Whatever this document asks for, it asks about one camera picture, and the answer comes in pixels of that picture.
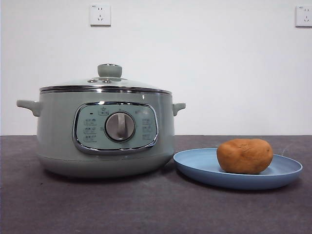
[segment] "glass lid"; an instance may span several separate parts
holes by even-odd
[[[161,90],[154,86],[121,78],[122,67],[116,64],[106,63],[97,66],[98,78],[91,78],[86,80],[77,80],[74,82],[62,83],[55,86],[47,86],[40,88],[42,93],[46,91],[55,92],[79,92],[94,89],[101,89],[103,91],[140,91],[140,92],[156,92],[171,94],[170,91]]]

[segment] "light green pot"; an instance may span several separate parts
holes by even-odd
[[[89,178],[135,175],[166,164],[175,152],[173,118],[185,103],[172,104],[170,92],[120,78],[120,66],[99,65],[98,73],[43,87],[39,101],[17,101],[39,117],[41,164]]]

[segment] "control panel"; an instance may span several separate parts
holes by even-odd
[[[86,153],[133,151],[155,144],[158,135],[154,109],[133,102],[93,102],[79,107],[73,141]]]

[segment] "pot handle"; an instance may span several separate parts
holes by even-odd
[[[174,116],[177,115],[177,112],[179,110],[185,109],[185,107],[186,107],[185,103],[175,103],[175,104],[172,104],[172,110],[174,112]]]
[[[34,116],[39,117],[41,114],[42,103],[39,101],[17,100],[16,105],[31,110]]]

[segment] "blue plate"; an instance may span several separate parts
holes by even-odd
[[[194,180],[231,189],[279,188],[293,182],[302,171],[299,162],[273,155],[271,164],[257,175],[227,173],[220,168],[216,148],[181,151],[174,155],[174,161],[183,174]]]

